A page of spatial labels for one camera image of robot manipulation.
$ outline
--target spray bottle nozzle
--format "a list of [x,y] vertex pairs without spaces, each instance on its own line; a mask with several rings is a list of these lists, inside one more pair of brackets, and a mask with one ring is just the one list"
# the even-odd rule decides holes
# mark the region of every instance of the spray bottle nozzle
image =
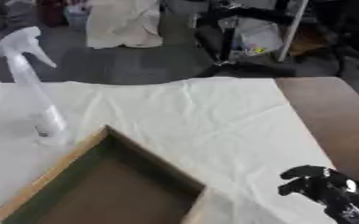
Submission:
[[11,57],[14,54],[31,53],[48,66],[56,67],[56,64],[52,62],[40,48],[37,40],[37,36],[39,35],[40,29],[36,26],[11,33],[0,40],[0,57]]

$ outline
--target wooden table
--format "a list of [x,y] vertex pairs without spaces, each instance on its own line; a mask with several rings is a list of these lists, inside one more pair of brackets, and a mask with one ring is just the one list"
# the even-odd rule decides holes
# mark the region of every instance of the wooden table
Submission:
[[359,180],[359,94],[333,77],[277,84],[335,167]]

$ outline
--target white pole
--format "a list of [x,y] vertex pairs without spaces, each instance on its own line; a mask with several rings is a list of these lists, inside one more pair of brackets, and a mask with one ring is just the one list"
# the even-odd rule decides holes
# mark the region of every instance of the white pole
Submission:
[[292,22],[292,25],[290,29],[287,32],[286,38],[285,38],[285,45],[283,46],[282,51],[280,52],[278,62],[285,61],[285,57],[287,56],[288,50],[290,49],[290,46],[292,45],[292,41],[294,40],[295,33],[297,33],[299,23],[302,20],[302,17],[304,16],[307,4],[309,3],[309,0],[302,0],[302,4],[299,7],[299,10],[297,11],[297,14],[295,15],[295,19]]

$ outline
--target white bag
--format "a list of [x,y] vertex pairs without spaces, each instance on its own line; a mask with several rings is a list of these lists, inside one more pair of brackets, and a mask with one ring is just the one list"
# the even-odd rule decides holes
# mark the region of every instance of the white bag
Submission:
[[251,31],[243,31],[241,38],[243,50],[247,56],[270,53],[283,45],[276,24],[267,24]]

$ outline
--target clear plastic bottle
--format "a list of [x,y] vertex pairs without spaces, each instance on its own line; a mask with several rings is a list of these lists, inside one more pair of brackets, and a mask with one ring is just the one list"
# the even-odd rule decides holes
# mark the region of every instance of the clear plastic bottle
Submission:
[[63,116],[48,97],[42,82],[23,53],[31,53],[51,67],[56,65],[39,46],[38,27],[15,31],[0,40],[0,57],[6,57],[14,81],[23,89],[32,121],[42,144],[57,146],[70,142],[70,135]]

